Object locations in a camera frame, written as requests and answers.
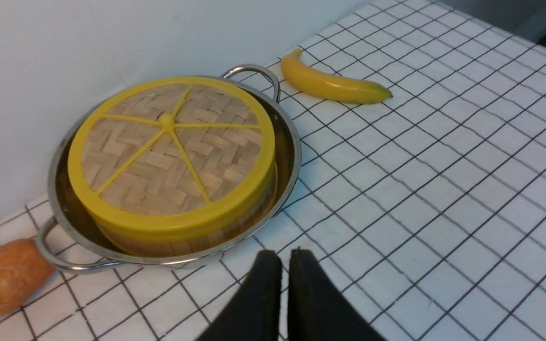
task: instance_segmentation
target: yellow plastic rim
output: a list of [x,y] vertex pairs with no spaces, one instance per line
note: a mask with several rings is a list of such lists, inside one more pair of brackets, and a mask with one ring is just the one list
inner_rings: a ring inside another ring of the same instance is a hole
[[[234,125],[234,124],[217,124],[217,123],[190,123],[190,124],[172,124],[169,125],[165,121],[151,121],[130,117],[126,115],[109,115],[106,114],[109,109],[117,105],[120,101],[127,99],[137,93],[149,90],[154,87],[165,86],[168,84],[189,84],[181,99],[176,103],[174,111],[170,118],[172,122],[175,115],[178,113],[184,102],[184,97],[191,90],[191,84],[203,84],[206,86],[217,87],[227,91],[230,94],[243,101],[252,110],[252,113],[258,119],[258,125]],[[160,132],[156,134],[149,142],[141,147],[134,156],[123,164],[116,172],[111,175],[110,179],[97,191],[90,188],[85,181],[82,171],[82,153],[85,142],[93,126],[102,118],[125,119],[128,121],[137,121],[149,125],[161,127]],[[184,147],[178,140],[174,130],[180,128],[210,128],[210,127],[228,127],[240,129],[260,129],[262,136],[262,145],[260,147],[260,155],[252,172],[225,197],[212,202],[210,201],[203,184],[195,172],[188,155],[184,151]],[[109,205],[104,200],[100,199],[100,193],[108,184],[127,168],[140,154],[147,151],[149,147],[163,134],[171,134],[176,147],[178,147],[189,171],[193,175],[193,179],[198,184],[206,205],[195,211],[186,212],[177,215],[141,215],[128,211],[123,211],[113,205]],[[275,133],[273,125],[269,119],[266,110],[256,101],[252,95],[221,80],[204,77],[176,77],[166,78],[147,82],[139,86],[132,87],[122,91],[111,97],[84,121],[80,129],[77,131],[69,150],[69,180],[71,186],[77,195],[78,199],[83,203],[91,215],[97,220],[97,223],[104,225],[113,233],[119,233],[129,238],[142,240],[145,242],[180,242],[197,237],[201,237],[218,231],[223,227],[240,218],[246,211],[246,207],[254,207],[254,205],[262,198],[265,191],[271,184],[271,180],[275,177]]]

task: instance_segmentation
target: grid pattern tablecloth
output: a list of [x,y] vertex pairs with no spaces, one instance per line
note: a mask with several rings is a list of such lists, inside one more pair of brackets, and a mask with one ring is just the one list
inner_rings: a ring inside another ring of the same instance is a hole
[[[297,247],[390,341],[546,340],[546,48],[428,0],[375,0],[300,46],[394,97],[349,106],[282,82],[303,164],[279,216],[202,268],[57,274],[0,319],[0,340],[191,339],[258,251],[287,269]],[[33,206],[0,224],[0,244],[51,215]],[[98,258],[52,238],[67,259]]]

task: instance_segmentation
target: bread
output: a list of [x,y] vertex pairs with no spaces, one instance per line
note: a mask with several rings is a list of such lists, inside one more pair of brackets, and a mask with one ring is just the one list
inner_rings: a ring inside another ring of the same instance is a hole
[[18,309],[54,272],[35,240],[19,239],[0,247],[0,316]]

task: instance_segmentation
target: banana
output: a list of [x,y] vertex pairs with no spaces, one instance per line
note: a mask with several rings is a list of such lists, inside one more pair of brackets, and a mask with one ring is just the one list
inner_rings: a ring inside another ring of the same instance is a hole
[[393,97],[387,88],[376,82],[330,75],[312,69],[300,61],[301,53],[297,48],[282,58],[283,76],[300,91],[321,99],[358,104],[379,103]]

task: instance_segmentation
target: woven bamboo lid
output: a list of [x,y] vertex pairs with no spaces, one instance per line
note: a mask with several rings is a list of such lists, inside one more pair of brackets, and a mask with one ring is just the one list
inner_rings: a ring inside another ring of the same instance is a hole
[[69,152],[73,190],[98,223],[139,240],[221,229],[260,199],[274,173],[260,103],[227,82],[158,80],[103,103]]

